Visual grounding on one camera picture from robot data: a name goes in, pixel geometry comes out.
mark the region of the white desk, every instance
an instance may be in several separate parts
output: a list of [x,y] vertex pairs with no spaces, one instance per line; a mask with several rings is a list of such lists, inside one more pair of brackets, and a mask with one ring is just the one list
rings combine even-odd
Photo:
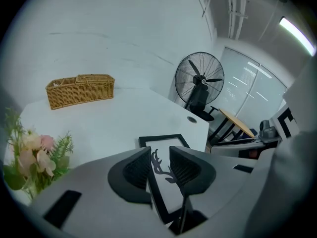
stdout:
[[[197,123],[191,123],[192,116]],[[182,134],[190,148],[205,151],[209,124],[147,89],[115,89],[111,100],[51,110],[48,100],[28,104],[21,113],[25,128],[54,138],[70,131],[74,153],[70,166],[139,147],[140,136]],[[5,155],[5,163],[12,157]]]

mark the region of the round wooden tabletop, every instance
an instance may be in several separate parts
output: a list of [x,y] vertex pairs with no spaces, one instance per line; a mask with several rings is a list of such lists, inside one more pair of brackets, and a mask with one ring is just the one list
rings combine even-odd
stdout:
[[250,129],[243,122],[241,122],[239,119],[237,119],[237,117],[235,117],[233,114],[231,114],[228,111],[223,110],[223,109],[219,109],[219,111],[222,114],[224,114],[232,123],[237,125],[248,136],[254,137],[252,131],[250,131]]

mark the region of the frosted glass window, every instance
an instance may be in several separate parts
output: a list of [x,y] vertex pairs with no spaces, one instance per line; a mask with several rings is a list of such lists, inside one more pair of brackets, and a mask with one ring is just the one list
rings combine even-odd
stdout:
[[285,91],[285,85],[265,67],[260,66],[237,118],[249,128],[259,131],[260,122],[270,119],[279,110]]
[[247,98],[257,73],[257,70],[248,64],[250,61],[260,66],[259,63],[236,51],[224,49],[221,58],[224,85],[217,99],[211,102],[212,106],[237,115]]

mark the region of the fan grille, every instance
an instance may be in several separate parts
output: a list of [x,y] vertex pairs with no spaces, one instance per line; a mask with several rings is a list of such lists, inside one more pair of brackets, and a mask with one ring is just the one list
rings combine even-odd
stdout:
[[195,88],[193,77],[196,75],[194,69],[188,62],[191,60],[197,67],[199,73],[204,75],[206,80],[219,78],[218,82],[207,82],[208,97],[206,105],[216,99],[224,84],[224,72],[220,62],[211,54],[198,52],[187,56],[178,66],[175,75],[175,87],[179,97],[189,104],[192,91]]

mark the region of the basket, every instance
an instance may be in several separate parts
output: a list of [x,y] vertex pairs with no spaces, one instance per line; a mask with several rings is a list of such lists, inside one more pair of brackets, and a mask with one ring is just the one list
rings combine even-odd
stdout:
[[114,78],[86,74],[51,81],[46,89],[51,109],[113,98]]

